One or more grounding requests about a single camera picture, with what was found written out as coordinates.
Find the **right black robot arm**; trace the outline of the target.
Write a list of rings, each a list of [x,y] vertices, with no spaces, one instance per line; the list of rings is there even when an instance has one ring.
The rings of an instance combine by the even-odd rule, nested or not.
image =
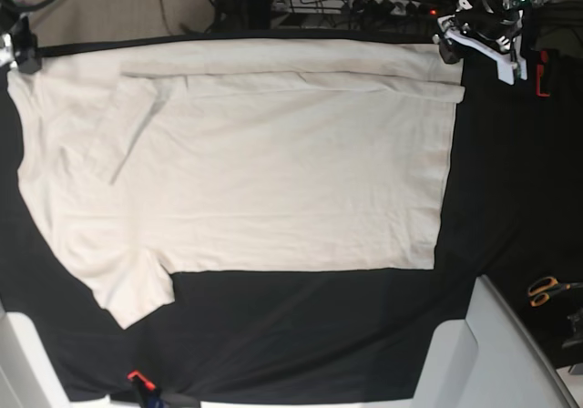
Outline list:
[[[37,32],[62,0],[1,0],[1,68],[34,74],[43,65]]]

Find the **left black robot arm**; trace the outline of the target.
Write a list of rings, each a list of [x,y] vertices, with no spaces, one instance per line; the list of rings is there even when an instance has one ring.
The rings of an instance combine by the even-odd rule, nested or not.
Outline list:
[[[582,0],[457,0],[437,17],[434,42],[449,65],[468,49],[486,56],[508,85],[528,78],[533,51],[537,95],[548,97],[558,60],[582,60]]]

